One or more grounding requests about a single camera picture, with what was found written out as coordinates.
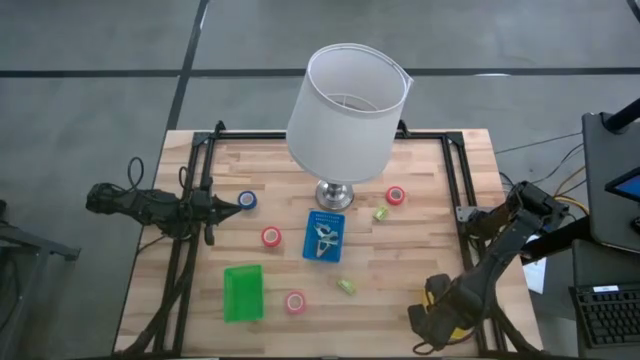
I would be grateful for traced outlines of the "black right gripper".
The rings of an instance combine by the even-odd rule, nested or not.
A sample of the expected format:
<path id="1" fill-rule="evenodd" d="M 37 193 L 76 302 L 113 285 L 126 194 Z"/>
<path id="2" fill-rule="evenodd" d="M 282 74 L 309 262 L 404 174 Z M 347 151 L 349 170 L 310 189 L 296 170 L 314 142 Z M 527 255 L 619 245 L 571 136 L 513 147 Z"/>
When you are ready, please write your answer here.
<path id="1" fill-rule="evenodd" d="M 421 338 L 413 350 L 424 346 L 442 350 L 450 345 L 455 328 L 470 330 L 468 339 L 473 337 L 480 320 L 480 275 L 465 273 L 451 280 L 446 274 L 438 274 L 426 280 L 424 290 L 427 288 L 441 289 L 443 293 L 429 314 L 422 304 L 407 308 L 411 330 Z"/>

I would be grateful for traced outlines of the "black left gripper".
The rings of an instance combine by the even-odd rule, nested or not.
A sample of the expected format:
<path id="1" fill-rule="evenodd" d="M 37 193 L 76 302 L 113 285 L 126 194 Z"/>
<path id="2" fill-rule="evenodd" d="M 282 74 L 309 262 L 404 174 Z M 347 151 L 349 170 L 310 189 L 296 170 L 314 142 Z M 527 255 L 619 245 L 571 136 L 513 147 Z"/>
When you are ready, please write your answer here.
<path id="1" fill-rule="evenodd" d="M 213 210 L 211 184 L 211 177 L 202 177 L 199 186 L 192 190 L 190 197 L 194 218 L 205 225 L 205 243 L 207 245 L 215 243 L 211 220 Z M 214 205 L 214 219 L 216 221 L 224 221 L 242 211 L 242 208 L 237 203 L 224 201 L 218 196 L 214 197 Z"/>

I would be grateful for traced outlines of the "pink tape roll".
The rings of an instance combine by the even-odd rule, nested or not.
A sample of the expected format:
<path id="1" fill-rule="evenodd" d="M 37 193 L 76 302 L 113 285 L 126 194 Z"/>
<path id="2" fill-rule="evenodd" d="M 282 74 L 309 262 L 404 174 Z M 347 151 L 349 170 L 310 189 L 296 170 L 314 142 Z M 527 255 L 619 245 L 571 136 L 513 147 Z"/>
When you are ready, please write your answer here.
<path id="1" fill-rule="evenodd" d="M 306 299 L 302 292 L 292 291 L 285 298 L 286 310 L 289 314 L 299 315 L 306 310 Z"/>

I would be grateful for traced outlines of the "yellow plastic basket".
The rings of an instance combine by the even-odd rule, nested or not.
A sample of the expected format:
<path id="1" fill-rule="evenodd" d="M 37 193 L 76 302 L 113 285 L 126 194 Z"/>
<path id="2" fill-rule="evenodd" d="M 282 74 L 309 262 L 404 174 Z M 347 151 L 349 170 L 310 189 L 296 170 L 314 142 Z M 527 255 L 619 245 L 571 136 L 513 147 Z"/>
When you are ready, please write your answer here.
<path id="1" fill-rule="evenodd" d="M 427 288 L 424 290 L 422 295 L 422 306 L 425 309 L 425 312 L 429 314 L 432 310 L 432 307 L 435 305 L 436 299 L 441 296 L 443 290 L 441 289 L 431 289 Z M 456 341 L 466 341 L 471 333 L 470 330 L 463 330 L 461 328 L 455 328 L 451 334 L 449 339 L 449 344 L 453 345 Z"/>

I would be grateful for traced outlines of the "green plastic basket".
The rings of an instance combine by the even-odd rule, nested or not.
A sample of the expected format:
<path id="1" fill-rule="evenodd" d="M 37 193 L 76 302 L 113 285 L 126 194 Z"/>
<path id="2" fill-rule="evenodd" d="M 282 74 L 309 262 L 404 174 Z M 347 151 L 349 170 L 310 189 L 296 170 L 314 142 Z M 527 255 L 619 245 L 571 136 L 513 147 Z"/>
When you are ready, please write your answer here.
<path id="1" fill-rule="evenodd" d="M 261 265 L 224 270 L 224 322 L 255 322 L 264 316 L 264 284 Z"/>

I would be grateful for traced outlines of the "blue plastic basket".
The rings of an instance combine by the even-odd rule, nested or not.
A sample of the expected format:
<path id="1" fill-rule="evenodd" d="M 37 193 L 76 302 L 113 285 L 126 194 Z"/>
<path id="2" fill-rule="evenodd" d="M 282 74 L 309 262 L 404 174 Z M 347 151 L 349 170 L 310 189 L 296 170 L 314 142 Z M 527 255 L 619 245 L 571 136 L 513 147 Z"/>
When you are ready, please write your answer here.
<path id="1" fill-rule="evenodd" d="M 332 230 L 338 233 L 338 245 L 331 247 L 322 257 L 316 256 L 317 242 L 320 240 L 314 228 L 316 223 L 328 225 Z M 339 263 L 342 255 L 345 234 L 345 216 L 337 213 L 311 211 L 309 213 L 307 227 L 305 232 L 305 240 L 303 247 L 303 257 L 308 260 L 324 261 L 330 263 Z"/>

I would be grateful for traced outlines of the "white paper sheet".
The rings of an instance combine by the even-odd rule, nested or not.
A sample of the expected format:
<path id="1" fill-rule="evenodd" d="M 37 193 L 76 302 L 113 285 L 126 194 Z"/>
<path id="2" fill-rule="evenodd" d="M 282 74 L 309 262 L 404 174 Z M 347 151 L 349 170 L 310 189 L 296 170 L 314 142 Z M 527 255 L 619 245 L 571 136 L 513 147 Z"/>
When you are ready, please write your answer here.
<path id="1" fill-rule="evenodd" d="M 547 259 L 542 258 L 523 266 L 525 280 L 530 291 L 538 294 L 544 293 L 546 263 Z"/>

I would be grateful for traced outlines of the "white shade table lamp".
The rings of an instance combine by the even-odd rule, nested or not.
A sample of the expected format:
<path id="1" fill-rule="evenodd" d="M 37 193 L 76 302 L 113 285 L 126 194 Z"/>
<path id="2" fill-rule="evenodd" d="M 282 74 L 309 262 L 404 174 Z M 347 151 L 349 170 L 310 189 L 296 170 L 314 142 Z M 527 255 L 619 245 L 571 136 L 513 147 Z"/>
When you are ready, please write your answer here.
<path id="1" fill-rule="evenodd" d="M 321 208 L 346 210 L 353 186 L 385 169 L 412 85 L 399 64 L 365 45 L 333 44 L 311 56 L 286 142 L 296 163 L 319 180 Z"/>

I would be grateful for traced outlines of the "black keyboard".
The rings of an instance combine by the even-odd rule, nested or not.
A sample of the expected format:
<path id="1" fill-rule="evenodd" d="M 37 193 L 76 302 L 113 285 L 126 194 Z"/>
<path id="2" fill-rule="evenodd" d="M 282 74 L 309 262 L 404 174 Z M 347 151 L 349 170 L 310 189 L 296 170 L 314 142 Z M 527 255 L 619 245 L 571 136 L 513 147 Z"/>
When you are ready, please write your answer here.
<path id="1" fill-rule="evenodd" d="M 640 282 L 570 287 L 591 349 L 640 345 Z"/>

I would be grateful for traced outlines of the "black tablet blue screen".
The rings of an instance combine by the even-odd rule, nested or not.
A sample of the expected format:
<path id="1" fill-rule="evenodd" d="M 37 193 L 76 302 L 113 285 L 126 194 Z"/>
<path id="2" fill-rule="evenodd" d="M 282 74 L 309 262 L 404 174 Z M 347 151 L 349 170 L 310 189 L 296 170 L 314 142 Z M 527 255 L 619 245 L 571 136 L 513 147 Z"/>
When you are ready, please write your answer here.
<path id="1" fill-rule="evenodd" d="M 640 203 L 640 167 L 609 181 L 605 190 L 611 194 Z"/>

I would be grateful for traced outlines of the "black aluminium table frame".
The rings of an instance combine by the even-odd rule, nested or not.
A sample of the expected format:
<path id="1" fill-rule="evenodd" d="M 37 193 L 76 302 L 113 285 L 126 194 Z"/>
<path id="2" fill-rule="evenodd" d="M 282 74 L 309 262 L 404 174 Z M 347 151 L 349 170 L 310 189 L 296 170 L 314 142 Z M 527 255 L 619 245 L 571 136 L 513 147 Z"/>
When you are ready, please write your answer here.
<path id="1" fill-rule="evenodd" d="M 192 281 L 146 348 L 150 357 L 411 357 L 418 337 L 407 308 L 420 301 L 425 279 L 456 276 L 474 258 L 458 237 L 455 208 L 503 200 L 486 130 L 403 131 L 384 172 L 355 189 L 340 262 L 308 260 L 303 247 L 316 181 L 291 158 L 283 134 L 224 131 L 211 154 L 213 191 L 231 202 L 251 190 L 257 205 L 217 226 L 213 246 L 173 244 L 152 227 L 143 232 L 116 352 L 134 343 L 169 283 L 188 269 Z M 402 204 L 387 202 L 391 186 L 405 191 Z M 389 210 L 383 221 L 372 217 L 379 206 Z M 278 247 L 262 243 L 269 226 L 282 234 Z M 264 316 L 225 323 L 224 270 L 243 265 L 262 266 Z M 343 291 L 340 279 L 356 293 Z M 302 314 L 286 310 L 292 291 L 305 296 Z"/>

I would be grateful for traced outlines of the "grey metal bracket plate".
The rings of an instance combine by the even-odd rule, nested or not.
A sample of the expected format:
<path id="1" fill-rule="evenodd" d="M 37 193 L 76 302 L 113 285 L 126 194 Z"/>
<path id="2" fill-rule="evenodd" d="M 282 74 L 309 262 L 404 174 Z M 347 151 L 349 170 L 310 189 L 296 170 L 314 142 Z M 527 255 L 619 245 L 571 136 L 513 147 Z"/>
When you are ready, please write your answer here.
<path id="1" fill-rule="evenodd" d="M 477 206 L 458 206 L 455 208 L 456 219 L 459 222 L 468 222 L 470 218 L 474 216 L 475 213 L 483 211 L 483 207 Z"/>

